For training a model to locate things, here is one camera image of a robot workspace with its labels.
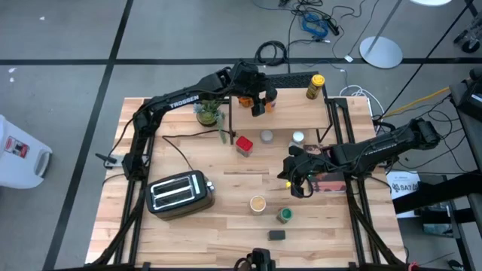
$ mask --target green plant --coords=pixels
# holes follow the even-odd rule
[[[194,104],[194,113],[198,113],[198,118],[205,123],[212,123],[216,122],[219,135],[223,144],[226,144],[226,135],[222,131],[224,128],[224,119],[226,118],[226,114],[223,111],[219,110],[219,105],[222,102],[219,101],[201,101],[200,104]]]

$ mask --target yellow bottle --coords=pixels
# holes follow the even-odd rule
[[[325,85],[325,78],[322,75],[313,75],[313,77],[311,78],[311,83],[308,86],[307,98],[316,99],[316,97],[318,97],[318,94],[322,90],[324,85]]]

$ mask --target jar lid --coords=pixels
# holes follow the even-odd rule
[[[301,143],[303,140],[304,140],[303,132],[300,132],[300,131],[293,132],[293,141],[297,143]]]
[[[273,132],[269,130],[261,131],[261,141],[263,143],[271,143],[273,142]]]
[[[325,83],[325,78],[323,75],[313,75],[313,77],[311,77],[311,83],[317,87],[321,87]]]

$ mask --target green cup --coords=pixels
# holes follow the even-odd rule
[[[293,218],[293,211],[288,207],[280,209],[278,212],[278,215],[276,216],[276,219],[283,224],[287,223],[292,218]]]

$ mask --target yellow cap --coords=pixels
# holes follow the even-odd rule
[[[311,84],[314,84],[316,87],[321,87],[325,84],[325,78],[323,75],[313,75],[313,77],[311,77]]]

